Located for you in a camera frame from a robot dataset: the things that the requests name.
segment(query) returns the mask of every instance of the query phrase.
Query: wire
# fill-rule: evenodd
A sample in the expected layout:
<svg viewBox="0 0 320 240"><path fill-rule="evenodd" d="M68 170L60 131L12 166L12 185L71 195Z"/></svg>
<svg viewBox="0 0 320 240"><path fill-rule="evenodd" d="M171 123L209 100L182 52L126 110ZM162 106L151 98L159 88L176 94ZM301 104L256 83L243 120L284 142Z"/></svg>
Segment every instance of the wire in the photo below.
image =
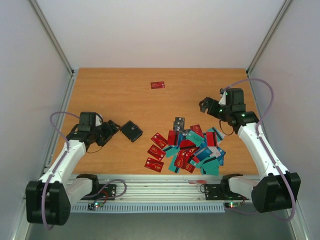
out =
<svg viewBox="0 0 320 240"><path fill-rule="evenodd" d="M101 191L101 193L104 193L105 194L105 197L100 197L96 200L94 200L93 204L96 205L96 202L100 201L100 200L104 200L103 203L102 203L102 206L107 202L107 199L108 199L108 193L106 191Z"/></svg>
<svg viewBox="0 0 320 240"><path fill-rule="evenodd" d="M243 201L242 201L242 203L240 204L240 206L243 206L245 203L246 203L246 197L243 197Z"/></svg>
<svg viewBox="0 0 320 240"><path fill-rule="evenodd" d="M224 88L223 90L227 90L231 87L233 87L234 85L237 85L237 84L240 84L240 83L243 83L243 82L247 82L247 81L257 81L257 82L261 82L263 84L265 84L269 90L270 90L270 93L271 93L271 100L270 100L270 103L269 103L269 106L267 107L266 111L264 112L263 116L260 118L260 120L258 121L258 123L256 124L255 126L255 131L256 131L256 134L261 142L261 144L263 145L266 153L268 154L268 156L270 157L272 163L274 164L276 170L279 172L288 192L289 192L289 195L290 195L290 199L291 199L291 205L292 205L292 211L291 211L291 214L288 218L281 218L281 217L278 217L277 215L275 215L273 212L271 214L273 214L277 219L283 221L283 222L289 222L291 221L294 216L295 216L295 213L296 213L296 200L295 200L295 196L294 196L294 193L292 192L292 189L290 187L290 184L288 182L288 180L286 179L285 175L282 173L280 167L277 165L277 162L276 160L274 159L273 155L271 154L271 152L269 151L268 147L267 147L267 144L265 143L265 141L263 140L263 138L260 136L260 129L259 127L261 127L261 124L263 122L263 119L266 117L266 115L268 114L268 112L270 111L271 109L271 106L273 105L273 102L274 102L274 99L275 99L275 94L274 94L274 90L273 88L271 87L271 85L269 83L267 83L265 80L262 80L262 79L259 79L259 78L247 78L247 79L243 79L243 80L240 80L240 81L236 81L234 83L232 83L231 85L227 86L226 88Z"/></svg>
<svg viewBox="0 0 320 240"><path fill-rule="evenodd" d="M101 192L104 190L104 188L105 188L107 185L109 185L109 184L111 184L111 183L114 183L114 182L120 182L120 183L122 183L123 186L124 186L124 190L123 190L123 192L120 193L119 195L116 195L116 196L108 196L107 199L115 199L115 198L121 197L122 195L124 195L124 194L126 193L128 186L127 186L126 182L125 182L124 180L122 180L122 179L113 179L113 180L108 181L105 185L103 185L103 187L102 187L97 193L92 194L92 195L86 195L86 196L84 196L83 198L93 198L93 197L97 196L99 193L101 193Z"/></svg>
<svg viewBox="0 0 320 240"><path fill-rule="evenodd" d="M235 208L230 208L230 207L228 207L228 208L225 207L224 209L232 210L232 211L234 211L234 212L236 212L236 213L244 214L244 215L254 215L254 214L259 213L258 211L253 211L253 212L239 211L239 210L237 210L237 209L235 209Z"/></svg>
<svg viewBox="0 0 320 240"><path fill-rule="evenodd" d="M204 191L201 191L201 187L202 187L203 185L206 185L206 183L200 185L200 192L202 192L203 194L205 194Z"/></svg>
<svg viewBox="0 0 320 240"><path fill-rule="evenodd" d="M102 149L102 146L101 146L100 149L97 150L97 151L87 151L86 153L87 153L87 154L95 154L95 153L99 152L101 149Z"/></svg>
<svg viewBox="0 0 320 240"><path fill-rule="evenodd" d="M57 128L57 126L55 125L55 123L53 122L52 118L53 116L57 115L57 114L67 114L67 115L70 115L70 116L73 116L75 118L80 118L79 116L71 113L71 112L67 112L67 111L56 111L54 113L52 113L50 115L50 123L52 125L52 127L58 132L58 134L63 138L63 140L65 141L65 144L66 144L66 150L64 151L64 153L62 154L62 156L60 157L60 159L58 160L57 164L55 165L55 167L53 168L52 170L52 174L49 175L47 181L45 182L44 184L44 187L43 187L43 190L42 190L42 194L41 194L41 218L42 218L42 223L43 223L43 226L46 230L50 231L53 229L54 225L51 225L49 226L48 223L47 223L47 219L46 219L46 195L47 195L47 189L48 189L48 185L50 183L50 180L51 178L55 175L55 172L56 170L58 169L59 165L61 164L61 162L63 161L63 159L65 158L65 156L67 155L68 151L69 151L69 148L70 148L70 143L67 139L67 137ZM114 198L118 198L118 197L121 197L122 195L124 195L127 191L127 185L125 183L124 180L121 180L121 179L114 179L114 180L111 180L109 182L107 182L99 191L97 194L94 194L94 195L91 195L91 197L95 197L96 195L98 195L100 192L103 191L103 189L110 183L113 183L113 182L121 182L123 183L124 185L124 190L122 193L120 193L119 195L116 195L116 196L112 196L112 197L107 197L107 199L114 199Z"/></svg>
<svg viewBox="0 0 320 240"><path fill-rule="evenodd" d="M234 128L232 128L232 132L231 132L230 134L226 134L226 133L224 132L224 130L222 129L222 126L221 126L221 119L219 120L219 126L220 126L221 131L222 131L222 132L224 133L224 135L226 135L226 136L231 136L231 135L235 132Z"/></svg>
<svg viewBox="0 0 320 240"><path fill-rule="evenodd" d="M61 164L61 162L65 158L65 156L67 155L69 147L70 147L70 144L69 144L69 141L68 141L67 137L57 128L57 126L54 124L54 122L52 120L53 116L55 116L57 114L68 114L68 115L71 115L73 117L79 118L77 115L75 115L73 113L70 113L70 112L67 112L67 111L56 111L56 112L52 113L50 115L50 118L49 118L50 119L50 123L53 126L53 128L64 139L65 144L66 144L66 150L64 151L64 153L62 154L62 156L58 160L57 164L53 168L52 174L49 175L48 179L46 180L46 182L44 184L43 190L42 190L42 195L41 195L41 218L42 218L42 222L43 222L44 228L47 229L48 231L50 231L54 227L54 225L49 226L48 223L47 223L47 219L46 219L46 195L47 195L48 185L49 185L49 182L50 182L51 178L54 176L57 168L59 167L59 165Z"/></svg>

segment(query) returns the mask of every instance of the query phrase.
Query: metal frame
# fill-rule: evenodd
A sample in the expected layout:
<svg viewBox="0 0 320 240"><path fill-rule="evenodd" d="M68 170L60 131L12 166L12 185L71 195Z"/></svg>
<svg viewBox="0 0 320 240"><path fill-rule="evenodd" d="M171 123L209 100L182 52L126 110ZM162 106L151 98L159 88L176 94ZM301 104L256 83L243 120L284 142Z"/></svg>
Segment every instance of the metal frame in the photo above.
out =
<svg viewBox="0 0 320 240"><path fill-rule="evenodd" d="M48 21L44 15L44 13L42 12L37 0L28 0L29 3L31 4L33 10L35 11L35 14L37 15L40 23L42 24L45 32L47 33L49 39L51 40L51 42L53 43L56 51L58 52L60 58L62 59L66 69L68 70L68 72L70 73L70 75L72 76L72 74L74 73L64 51L62 50L57 38L55 37L54 32L51 30L51 27L48 24Z"/></svg>
<svg viewBox="0 0 320 240"><path fill-rule="evenodd" d="M78 71L74 71L74 73L71 75L69 82L66 86L61 104L59 106L58 111L65 111L68 108L69 101L71 98L72 90L75 86L76 78L78 75ZM56 118L54 123L56 126L60 129L62 127L62 124L64 122L65 116L61 114ZM58 133L56 131L52 130L50 134L50 141L45 151L45 157L43 161L43 171L40 172L39 177L43 174L45 169L48 167L48 165L51 163L53 154L55 152L57 143L58 143ZM27 232L29 229L30 223L27 221L27 212L26 212L26 200L23 198L22 203L20 205L20 211L17 215L15 226L13 227L12 235L10 236L11 240L24 240L27 236Z"/></svg>
<svg viewBox="0 0 320 240"><path fill-rule="evenodd" d="M261 57L262 53L264 52L264 50L266 49L268 43L270 42L272 36L274 35L275 31L277 30L281 20L284 18L286 12L288 11L291 3L294 0L284 0L280 10L278 11L278 13L275 16L275 19L273 20L270 28L268 29L268 32L266 33L261 45L259 46L256 54L254 55L248 69L247 69L247 74L252 73L254 67L256 66L259 58Z"/></svg>
<svg viewBox="0 0 320 240"><path fill-rule="evenodd" d="M70 73L70 80L67 85L64 97L62 99L61 105L59 107L59 111L66 111L68 108L68 104L71 98L72 90L75 85L75 81L77 78L78 71L74 71L64 54L58 40L56 39L52 29L50 28L48 21L46 20L41 8L37 0L28 0L34 9L39 21L41 22L43 28L45 29L48 37L50 38L51 42L53 43L55 49L57 50L58 54L60 55L65 67ZM266 46L268 45L270 39L272 38L275 30L279 26L280 21L283 19L285 13L289 9L293 0L285 0L277 13L272 25L270 26L264 40L262 41L258 51L256 52L252 62L250 63L247 74L248 77L250 73L254 69L257 61L259 60L260 56L262 55L263 51L265 50ZM255 92L251 85L251 90L254 99L256 100ZM256 108L258 110L259 115L261 115L259 107L257 105L257 101L255 101ZM56 126L61 129L62 124L64 122L65 116L61 114L57 117L55 123ZM45 172L48 167L50 166L53 160L53 154L56 150L58 142L58 134L52 130L50 135L50 143L46 149L45 154L45 162L43 166L43 172ZM69 179L69 184L71 184L77 175L71 175ZM228 201L206 201L205 196L202 192L200 192L199 184L191 184L194 183L196 180L205 180L211 184L217 184L221 180L221 176L208 176L208 175L106 175L106 174L98 174L98 178L101 184L103 182L107 182L111 179L121 178L124 179L128 185L127 193L117 198L113 203L114 204L128 204L128 203L187 203L187 204L204 204L204 203L212 203L212 204L222 204ZM247 176L247 178L252 180L258 180L259 176L252 175ZM119 192L123 191L123 186L119 184L117 186L117 190ZM88 203L89 201L81 201L81 204ZM296 239L299 240L309 240L310 235L308 232L308 228L304 221L299 202L296 203L296 215L291 221L291 226L294 232ZM26 203L23 200L19 214L18 214L18 221L16 221L16 226L14 227L13 235L11 236L12 240L20 240L25 239L28 228L30 224L27 222L26 217Z"/></svg>

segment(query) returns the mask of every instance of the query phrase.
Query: gray wall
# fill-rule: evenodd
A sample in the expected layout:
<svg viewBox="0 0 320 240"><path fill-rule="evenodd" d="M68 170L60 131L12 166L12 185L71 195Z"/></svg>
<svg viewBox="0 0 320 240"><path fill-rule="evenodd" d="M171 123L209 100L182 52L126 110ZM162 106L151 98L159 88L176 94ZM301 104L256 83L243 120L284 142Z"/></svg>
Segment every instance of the gray wall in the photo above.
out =
<svg viewBox="0 0 320 240"><path fill-rule="evenodd" d="M284 0L38 0L72 67L247 68Z"/></svg>
<svg viewBox="0 0 320 240"><path fill-rule="evenodd" d="M319 239L320 208L320 1L293 1L252 77L267 80L275 101L265 128L272 147L298 172L298 199L313 239ZM268 89L254 84L262 112Z"/></svg>
<svg viewBox="0 0 320 240"><path fill-rule="evenodd" d="M8 240L30 180L44 163L69 80L27 0L0 1L0 239Z"/></svg>

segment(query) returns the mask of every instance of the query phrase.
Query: card pile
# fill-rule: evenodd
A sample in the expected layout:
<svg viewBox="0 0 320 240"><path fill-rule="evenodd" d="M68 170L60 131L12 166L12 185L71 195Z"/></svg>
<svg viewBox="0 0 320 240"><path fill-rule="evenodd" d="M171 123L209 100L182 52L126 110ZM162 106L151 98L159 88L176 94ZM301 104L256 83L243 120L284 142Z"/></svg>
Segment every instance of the card pile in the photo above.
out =
<svg viewBox="0 0 320 240"><path fill-rule="evenodd" d="M224 165L226 155L219 147L224 138L225 134L215 127L206 132L199 124L185 129L185 118L176 117L167 139L158 132L151 138L157 146L153 144L147 151L154 158L148 157L144 166L160 173L163 158L172 157L168 169L176 174L180 169L193 173L198 168L203 175L218 176L219 166Z"/></svg>

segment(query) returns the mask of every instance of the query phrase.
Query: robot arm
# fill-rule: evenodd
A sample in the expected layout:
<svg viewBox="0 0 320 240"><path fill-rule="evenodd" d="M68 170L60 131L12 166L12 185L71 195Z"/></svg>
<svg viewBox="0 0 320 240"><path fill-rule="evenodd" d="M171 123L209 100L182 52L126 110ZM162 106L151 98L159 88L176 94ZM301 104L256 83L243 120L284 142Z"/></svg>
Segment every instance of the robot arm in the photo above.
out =
<svg viewBox="0 0 320 240"><path fill-rule="evenodd" d="M288 181L295 200L301 183L299 175L288 171L271 148L261 126L257 128L259 120L254 112L246 111L243 90L229 88L222 89L220 93L220 101L210 97L201 101L200 110L203 113L207 110L209 115L227 122L233 128L249 150L260 177L260 182L255 182L242 174L223 176L221 187L224 194L232 192L252 199L260 213L291 208L289 191L280 172Z"/></svg>
<svg viewBox="0 0 320 240"><path fill-rule="evenodd" d="M111 120L103 122L96 112L81 112L79 124L66 136L68 143L64 144L54 164L38 181L30 181L26 186L26 216L29 223L43 223L44 189L45 219L50 225L64 225L69 218L71 206L85 195L99 191L96 175L81 174L71 185L67 186L67 182L90 145L97 143L103 147L119 129L120 126Z"/></svg>

